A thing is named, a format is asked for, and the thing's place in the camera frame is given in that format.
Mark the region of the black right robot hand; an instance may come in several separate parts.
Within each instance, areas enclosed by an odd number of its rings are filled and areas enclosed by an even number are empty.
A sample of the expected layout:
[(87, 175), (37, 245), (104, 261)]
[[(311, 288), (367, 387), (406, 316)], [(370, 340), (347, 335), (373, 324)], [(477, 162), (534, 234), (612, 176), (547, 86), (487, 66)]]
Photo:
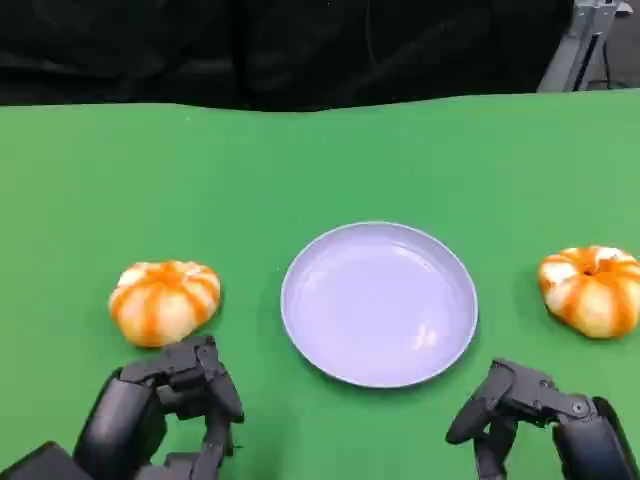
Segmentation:
[(495, 359), (486, 378), (457, 413), (445, 440), (473, 443), (480, 479), (506, 479), (505, 461), (521, 422), (552, 427), (565, 479), (637, 479), (639, 467), (608, 400), (567, 394), (552, 377)]

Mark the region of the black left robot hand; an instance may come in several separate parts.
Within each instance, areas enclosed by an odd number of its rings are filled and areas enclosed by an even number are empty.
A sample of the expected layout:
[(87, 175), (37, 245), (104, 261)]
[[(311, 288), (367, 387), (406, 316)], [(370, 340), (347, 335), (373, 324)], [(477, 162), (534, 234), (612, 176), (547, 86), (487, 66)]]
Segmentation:
[[(201, 418), (206, 430), (194, 452), (152, 458), (167, 419)], [(116, 369), (102, 387), (73, 458), (94, 479), (216, 479), (233, 456), (232, 424), (244, 421), (232, 377), (211, 335), (194, 336)]]

